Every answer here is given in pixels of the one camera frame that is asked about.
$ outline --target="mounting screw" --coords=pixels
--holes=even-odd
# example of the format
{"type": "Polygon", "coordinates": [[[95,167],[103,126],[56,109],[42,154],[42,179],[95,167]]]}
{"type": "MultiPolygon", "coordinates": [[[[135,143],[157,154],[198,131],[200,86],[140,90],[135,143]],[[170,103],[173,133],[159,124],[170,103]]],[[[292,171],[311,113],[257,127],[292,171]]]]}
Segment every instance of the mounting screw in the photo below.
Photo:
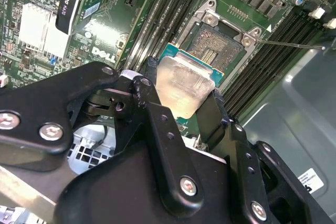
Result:
{"type": "Polygon", "coordinates": [[[194,196],[197,193],[197,188],[195,183],[186,177],[181,178],[180,187],[182,191],[188,196],[194,196]]]}
{"type": "Polygon", "coordinates": [[[266,212],[264,208],[261,206],[261,204],[259,204],[256,201],[252,201],[251,207],[252,207],[253,213],[257,216],[259,220],[262,220],[262,221],[267,220],[266,212]]]}
{"type": "Polygon", "coordinates": [[[267,145],[267,144],[263,144],[263,147],[265,150],[267,150],[268,152],[271,152],[271,148],[267,145]]]}
{"type": "Polygon", "coordinates": [[[249,47],[252,44],[250,38],[242,39],[241,43],[243,44],[244,47],[249,47]]]}
{"type": "Polygon", "coordinates": [[[142,78],[142,79],[141,79],[141,82],[142,82],[143,84],[145,84],[146,86],[150,86],[150,85],[151,85],[151,83],[149,82],[149,80],[147,80],[147,79],[145,79],[145,78],[142,78]]]}
{"type": "Polygon", "coordinates": [[[240,125],[235,124],[235,126],[236,126],[236,129],[237,129],[237,130],[239,130],[239,131],[243,131],[243,128],[242,128],[240,125]]]}
{"type": "Polygon", "coordinates": [[[0,130],[11,130],[20,124],[20,118],[13,113],[0,113],[0,130]]]}
{"type": "Polygon", "coordinates": [[[63,136],[63,130],[56,124],[48,123],[40,128],[39,134],[44,140],[56,141],[63,136]]]}
{"type": "Polygon", "coordinates": [[[103,67],[101,70],[106,74],[113,74],[113,69],[112,68],[103,67]]]}

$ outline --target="metal rod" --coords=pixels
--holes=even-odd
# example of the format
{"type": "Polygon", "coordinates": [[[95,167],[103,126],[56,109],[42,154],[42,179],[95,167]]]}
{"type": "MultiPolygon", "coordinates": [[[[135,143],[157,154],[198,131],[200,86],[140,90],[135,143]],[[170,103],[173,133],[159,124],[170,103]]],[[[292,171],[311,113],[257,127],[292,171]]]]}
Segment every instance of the metal rod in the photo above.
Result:
{"type": "Polygon", "coordinates": [[[287,43],[287,42],[278,42],[278,41],[270,41],[270,40],[257,40],[257,41],[258,41],[258,43],[262,43],[262,44],[270,44],[270,45],[279,45],[279,46],[287,46],[287,47],[297,47],[297,48],[325,50],[325,47],[323,47],[323,46],[302,45],[302,44],[287,43]]]}

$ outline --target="white connector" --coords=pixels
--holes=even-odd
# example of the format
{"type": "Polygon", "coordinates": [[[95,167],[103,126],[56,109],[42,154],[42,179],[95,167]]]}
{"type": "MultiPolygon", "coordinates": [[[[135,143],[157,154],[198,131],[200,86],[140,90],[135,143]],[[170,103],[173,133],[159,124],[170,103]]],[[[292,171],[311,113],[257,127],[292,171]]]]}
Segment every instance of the white connector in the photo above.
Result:
{"type": "Polygon", "coordinates": [[[2,76],[0,76],[0,88],[3,88],[4,86],[6,86],[8,84],[8,76],[3,74],[2,76]]]}
{"type": "Polygon", "coordinates": [[[336,28],[336,18],[332,18],[328,23],[323,24],[323,26],[329,29],[335,29],[336,28]]]}
{"type": "Polygon", "coordinates": [[[314,19],[320,19],[323,14],[325,13],[325,10],[321,7],[316,8],[314,11],[308,14],[308,16],[314,18],[314,19]]]}

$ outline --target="capacitor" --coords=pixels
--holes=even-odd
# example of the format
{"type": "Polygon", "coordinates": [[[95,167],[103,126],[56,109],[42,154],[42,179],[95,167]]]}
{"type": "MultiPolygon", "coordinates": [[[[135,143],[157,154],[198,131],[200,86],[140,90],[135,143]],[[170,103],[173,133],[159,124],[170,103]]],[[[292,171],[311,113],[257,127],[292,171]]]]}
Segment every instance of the capacitor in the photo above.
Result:
{"type": "Polygon", "coordinates": [[[303,4],[303,0],[292,0],[292,3],[293,3],[294,5],[299,6],[299,5],[302,5],[302,4],[303,4]]]}

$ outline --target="barcode label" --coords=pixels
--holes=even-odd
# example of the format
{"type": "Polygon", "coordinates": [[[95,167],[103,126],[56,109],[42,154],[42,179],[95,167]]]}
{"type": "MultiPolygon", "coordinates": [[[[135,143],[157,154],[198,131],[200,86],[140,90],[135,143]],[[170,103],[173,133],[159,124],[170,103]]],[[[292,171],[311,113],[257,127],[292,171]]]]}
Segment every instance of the barcode label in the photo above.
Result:
{"type": "Polygon", "coordinates": [[[90,16],[92,13],[98,10],[100,3],[96,3],[95,5],[91,6],[89,9],[87,9],[84,13],[83,19],[90,16]]]}

